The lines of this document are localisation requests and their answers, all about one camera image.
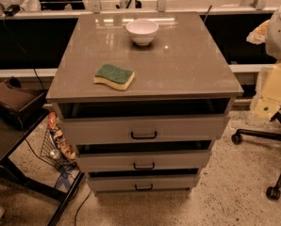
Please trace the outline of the white ceramic bowl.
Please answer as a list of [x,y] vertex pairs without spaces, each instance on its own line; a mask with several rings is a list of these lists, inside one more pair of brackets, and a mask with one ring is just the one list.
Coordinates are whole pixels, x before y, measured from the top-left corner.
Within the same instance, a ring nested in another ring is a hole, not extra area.
[[148,19],[138,19],[126,25],[129,38],[139,46],[148,45],[157,35],[158,24]]

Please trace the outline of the dark brown box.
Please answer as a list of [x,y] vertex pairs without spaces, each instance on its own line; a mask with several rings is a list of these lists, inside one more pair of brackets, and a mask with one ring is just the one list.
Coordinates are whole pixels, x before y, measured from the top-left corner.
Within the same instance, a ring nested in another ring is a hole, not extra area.
[[0,83],[0,117],[19,130],[25,128],[44,104],[43,91],[25,89],[15,77]]

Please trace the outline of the grey bottom drawer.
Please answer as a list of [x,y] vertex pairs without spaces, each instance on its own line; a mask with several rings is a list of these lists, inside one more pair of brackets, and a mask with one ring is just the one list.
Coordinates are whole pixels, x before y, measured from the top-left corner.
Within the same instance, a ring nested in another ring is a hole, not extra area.
[[152,191],[193,188],[199,179],[198,175],[89,178],[88,185],[95,193]]

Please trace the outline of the grey top drawer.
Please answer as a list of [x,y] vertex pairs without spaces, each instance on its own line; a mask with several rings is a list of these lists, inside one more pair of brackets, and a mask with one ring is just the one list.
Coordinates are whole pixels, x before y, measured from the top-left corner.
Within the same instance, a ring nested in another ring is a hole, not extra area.
[[213,140],[222,136],[225,115],[65,119],[59,126],[74,145]]

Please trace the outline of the black side table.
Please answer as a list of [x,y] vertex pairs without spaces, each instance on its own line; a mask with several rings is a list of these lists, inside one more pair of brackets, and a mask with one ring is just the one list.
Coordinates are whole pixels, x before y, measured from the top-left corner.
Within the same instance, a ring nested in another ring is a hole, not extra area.
[[34,129],[46,118],[48,111],[42,108],[27,122],[24,130],[15,129],[12,125],[4,122],[0,117],[0,178],[10,181],[19,186],[41,193],[59,202],[58,209],[50,219],[47,226],[57,226],[57,223],[73,198],[81,183],[84,173],[79,172],[69,189],[63,192],[54,187],[45,185],[26,177],[17,166],[9,159],[9,156],[21,145],[21,143],[34,131]]

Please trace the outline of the green yellow sponge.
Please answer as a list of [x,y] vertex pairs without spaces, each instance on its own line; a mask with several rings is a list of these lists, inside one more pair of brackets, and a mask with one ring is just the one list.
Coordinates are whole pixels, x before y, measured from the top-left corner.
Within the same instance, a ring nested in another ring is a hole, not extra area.
[[95,84],[103,84],[112,89],[127,90],[135,77],[135,72],[104,64],[93,77]]

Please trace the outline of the grey drawer cabinet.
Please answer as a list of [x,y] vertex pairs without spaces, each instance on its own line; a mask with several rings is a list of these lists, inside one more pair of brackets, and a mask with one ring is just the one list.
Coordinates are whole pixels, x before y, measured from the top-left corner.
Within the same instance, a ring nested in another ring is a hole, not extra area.
[[[225,115],[243,90],[200,16],[195,12],[148,14],[158,23],[147,46],[125,29],[139,13],[79,17],[47,100],[65,119]],[[111,64],[135,72],[127,90],[95,84]],[[76,157],[99,153],[211,151],[213,140],[73,145]],[[200,175],[202,168],[84,172],[89,178]]]

